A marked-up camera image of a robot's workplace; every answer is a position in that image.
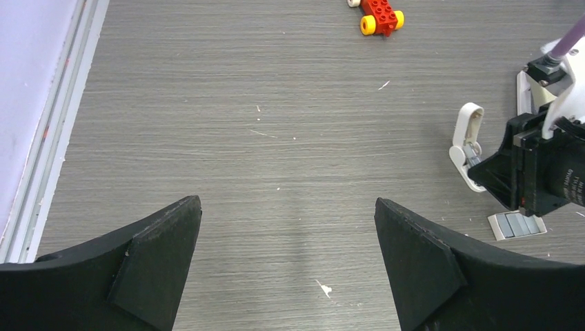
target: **white latch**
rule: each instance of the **white latch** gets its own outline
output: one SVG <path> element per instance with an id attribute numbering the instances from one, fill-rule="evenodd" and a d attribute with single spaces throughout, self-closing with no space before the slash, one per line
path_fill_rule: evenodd
<path id="1" fill-rule="evenodd" d="M 484 109 L 473 102 L 466 103 L 459 111 L 453 146 L 449 148 L 451 161 L 467 183 L 467 186 L 475 192 L 485 192 L 483 186 L 477 185 L 469 179 L 467 171 L 470 167 L 481 161 L 482 147 L 477 142 L 479 127 L 484 118 Z"/>

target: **red toy car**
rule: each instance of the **red toy car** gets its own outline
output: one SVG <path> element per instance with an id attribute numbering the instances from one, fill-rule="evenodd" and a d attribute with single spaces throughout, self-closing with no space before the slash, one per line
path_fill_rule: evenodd
<path id="1" fill-rule="evenodd" d="M 359 25 L 361 33 L 365 36 L 372 34 L 390 34 L 399 30 L 404 25 L 404 13 L 393 10 L 388 0 L 347 0 L 351 8 L 361 6 L 364 17 Z"/>

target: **white wheel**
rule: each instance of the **white wheel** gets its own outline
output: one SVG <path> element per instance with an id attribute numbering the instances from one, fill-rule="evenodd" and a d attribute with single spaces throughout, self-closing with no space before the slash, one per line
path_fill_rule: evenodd
<path id="1" fill-rule="evenodd" d="M 350 6 L 351 8 L 356 8 L 359 7 L 360 2 L 361 0 L 348 0 L 348 6 Z"/>

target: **toy wheel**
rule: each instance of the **toy wheel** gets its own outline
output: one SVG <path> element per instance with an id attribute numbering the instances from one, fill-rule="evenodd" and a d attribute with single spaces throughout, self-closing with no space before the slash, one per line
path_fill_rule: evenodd
<path id="1" fill-rule="evenodd" d="M 361 0 L 348 0 L 348 6 L 350 6 L 351 8 L 359 7 L 360 3 Z"/>
<path id="2" fill-rule="evenodd" d="M 394 15 L 396 15 L 396 19 L 398 20 L 396 23 L 396 30 L 400 30 L 400 28 L 402 28 L 404 25 L 404 13 L 402 10 L 395 10 Z"/>
<path id="3" fill-rule="evenodd" d="M 374 34 L 374 32 L 376 32 L 376 19 L 373 15 L 364 16 L 361 18 L 359 27 L 361 28 L 361 33 L 363 33 L 364 36 Z"/>

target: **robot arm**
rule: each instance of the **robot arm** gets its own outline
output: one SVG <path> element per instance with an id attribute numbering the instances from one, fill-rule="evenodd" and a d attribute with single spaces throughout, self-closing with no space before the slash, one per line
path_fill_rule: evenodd
<path id="1" fill-rule="evenodd" d="M 483 161 L 473 121 L 483 109 L 462 108 L 450 156 L 472 190 L 485 190 L 527 217 L 568 203 L 585 206 L 584 34 L 585 15 L 519 74 L 519 115 L 506 124 L 499 150 Z"/>

